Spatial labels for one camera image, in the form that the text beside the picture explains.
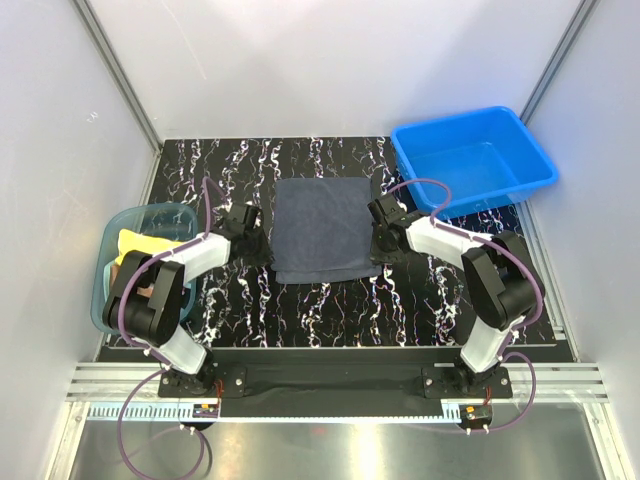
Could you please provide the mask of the yellow towel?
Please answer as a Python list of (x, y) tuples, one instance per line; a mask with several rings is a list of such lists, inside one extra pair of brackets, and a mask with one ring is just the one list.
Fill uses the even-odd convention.
[(124, 257), (131, 251), (140, 251), (145, 254), (156, 255), (181, 245), (183, 245), (183, 242), (144, 235), (129, 229), (121, 229), (117, 239), (119, 255), (114, 260), (114, 263), (120, 266)]

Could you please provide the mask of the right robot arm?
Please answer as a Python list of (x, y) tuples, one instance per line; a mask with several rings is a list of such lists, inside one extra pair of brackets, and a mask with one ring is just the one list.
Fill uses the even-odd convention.
[(507, 344), (544, 309), (544, 286), (527, 247), (512, 231), (484, 235), (432, 215), (407, 212), (391, 194), (368, 204), (373, 217), (371, 260), (391, 264), (409, 253), (429, 255), (464, 273), (476, 318), (446, 374), (466, 396), (486, 389)]

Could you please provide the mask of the dark grey-blue towel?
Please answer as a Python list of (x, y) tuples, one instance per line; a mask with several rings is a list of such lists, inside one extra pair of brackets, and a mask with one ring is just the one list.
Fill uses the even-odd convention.
[(290, 178), (275, 184), (271, 247), (281, 285), (335, 283), (376, 277), (366, 177)]

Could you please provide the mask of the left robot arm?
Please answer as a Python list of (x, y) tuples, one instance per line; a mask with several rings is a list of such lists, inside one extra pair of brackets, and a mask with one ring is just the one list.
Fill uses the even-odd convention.
[(216, 385), (213, 354), (181, 326), (183, 292), (203, 274), (242, 259), (271, 260), (260, 208), (233, 204), (215, 223), (186, 242), (152, 252), (134, 246), (121, 259), (102, 308), (102, 323), (141, 347), (196, 396)]

